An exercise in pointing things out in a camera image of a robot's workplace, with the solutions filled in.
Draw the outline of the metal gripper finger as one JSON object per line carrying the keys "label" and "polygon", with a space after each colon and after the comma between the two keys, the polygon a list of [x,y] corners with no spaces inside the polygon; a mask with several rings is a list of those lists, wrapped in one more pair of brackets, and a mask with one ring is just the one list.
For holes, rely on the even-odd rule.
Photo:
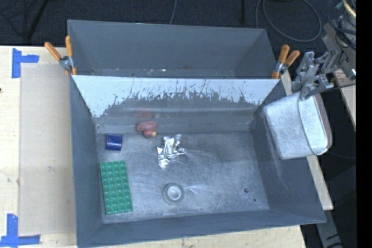
{"label": "metal gripper finger", "polygon": [[300,99],[305,100],[313,95],[333,89],[335,85],[328,79],[324,73],[316,76],[305,77],[302,80],[300,89]]}
{"label": "metal gripper finger", "polygon": [[296,70],[296,77],[292,82],[292,92],[305,91],[312,84],[317,73],[317,60],[313,51],[306,52]]}

